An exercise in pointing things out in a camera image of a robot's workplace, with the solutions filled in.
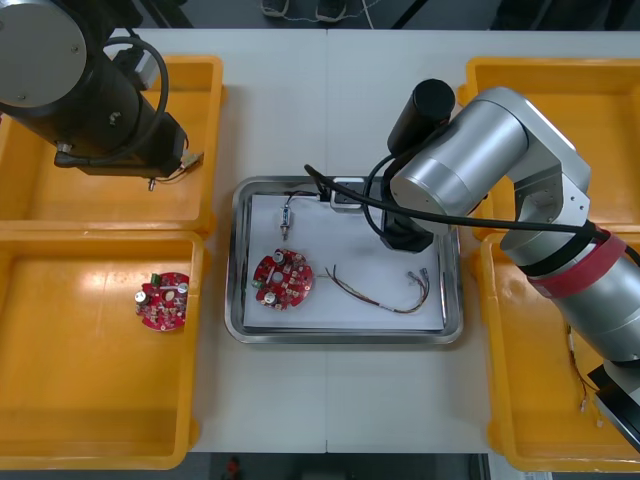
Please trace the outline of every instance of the round circuit board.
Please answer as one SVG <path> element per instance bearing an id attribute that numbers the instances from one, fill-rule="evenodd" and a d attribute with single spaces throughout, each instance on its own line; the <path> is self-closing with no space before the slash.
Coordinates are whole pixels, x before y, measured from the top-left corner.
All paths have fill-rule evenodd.
<path id="1" fill-rule="evenodd" d="M 303 255 L 279 248 L 262 259 L 251 284 L 258 289 L 256 300 L 265 307 L 286 310 L 297 307 L 313 285 L 313 272 Z"/>
<path id="2" fill-rule="evenodd" d="M 158 332 L 184 327 L 189 295 L 189 277 L 182 273 L 154 273 L 135 294 L 136 314 L 142 323 Z"/>

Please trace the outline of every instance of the table surface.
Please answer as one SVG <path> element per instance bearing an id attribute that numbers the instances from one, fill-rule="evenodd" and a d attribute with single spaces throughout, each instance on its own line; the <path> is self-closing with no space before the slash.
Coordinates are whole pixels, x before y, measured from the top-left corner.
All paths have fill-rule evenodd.
<path id="1" fill-rule="evenodd" d="M 475 56 L 638 57 L 640 33 L 141 30 L 164 54 L 214 54 L 225 64 L 202 299 L 195 451 L 487 452 L 484 330 L 464 273 L 465 330 L 453 345 L 252 346 L 223 321 L 230 202 L 256 175 L 364 175 L 414 86 L 457 88 Z"/>

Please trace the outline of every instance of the metal tray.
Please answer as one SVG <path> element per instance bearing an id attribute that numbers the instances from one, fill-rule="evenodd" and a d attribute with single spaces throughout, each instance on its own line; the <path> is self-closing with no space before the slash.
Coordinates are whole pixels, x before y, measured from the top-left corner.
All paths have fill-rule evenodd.
<path id="1" fill-rule="evenodd" d="M 460 278 L 460 244 L 453 230 L 436 237 L 440 272 L 437 284 L 442 298 L 442 330 L 382 329 L 301 329 L 258 328 L 244 325 L 248 252 L 253 195 L 284 195 L 303 190 L 318 193 L 309 177 L 254 177 L 242 182 L 233 196 L 233 226 L 227 265 L 225 323 L 229 333 L 242 343 L 378 343 L 378 344 L 446 344 L 462 332 L 462 287 Z"/>

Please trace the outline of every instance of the yellow plastic bin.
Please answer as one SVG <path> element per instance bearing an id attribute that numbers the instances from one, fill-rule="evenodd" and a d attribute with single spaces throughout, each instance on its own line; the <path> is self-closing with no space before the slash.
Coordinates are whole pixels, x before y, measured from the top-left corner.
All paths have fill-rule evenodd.
<path id="1" fill-rule="evenodd" d="M 53 165 L 55 148 L 18 122 L 0 123 L 0 230 L 213 231 L 211 198 L 222 100 L 216 57 L 167 57 L 167 111 L 189 136 L 203 164 L 148 191 L 142 178 L 90 176 Z M 157 105 L 159 80 L 145 93 Z"/>
<path id="2" fill-rule="evenodd" d="M 193 445 L 202 239 L 0 231 L 0 469 L 167 469 Z M 151 273 L 190 276 L 186 325 L 135 314 Z"/>
<path id="3" fill-rule="evenodd" d="M 565 323 L 500 250 L 492 234 L 473 257 L 489 334 L 489 443 L 523 471 L 640 472 L 640 453 L 601 415 L 570 364 Z M 621 234 L 640 248 L 640 234 Z M 583 377 L 602 364 L 575 333 Z"/>
<path id="4" fill-rule="evenodd" d="M 458 100 L 466 105 L 498 86 L 527 97 L 591 166 L 590 220 L 633 231 L 640 224 L 640 61 L 474 58 Z M 502 179 L 476 215 L 513 220 L 513 184 Z M 478 238 L 491 232 L 474 229 Z"/>

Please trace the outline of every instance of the black cylinder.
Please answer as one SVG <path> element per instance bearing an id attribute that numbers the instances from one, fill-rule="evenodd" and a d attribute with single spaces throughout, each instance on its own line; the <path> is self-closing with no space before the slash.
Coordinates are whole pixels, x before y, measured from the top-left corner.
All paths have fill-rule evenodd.
<path id="1" fill-rule="evenodd" d="M 442 80 L 432 78 L 420 82 L 389 135 L 389 151 L 398 156 L 422 143 L 449 121 L 455 103 L 453 90 Z"/>

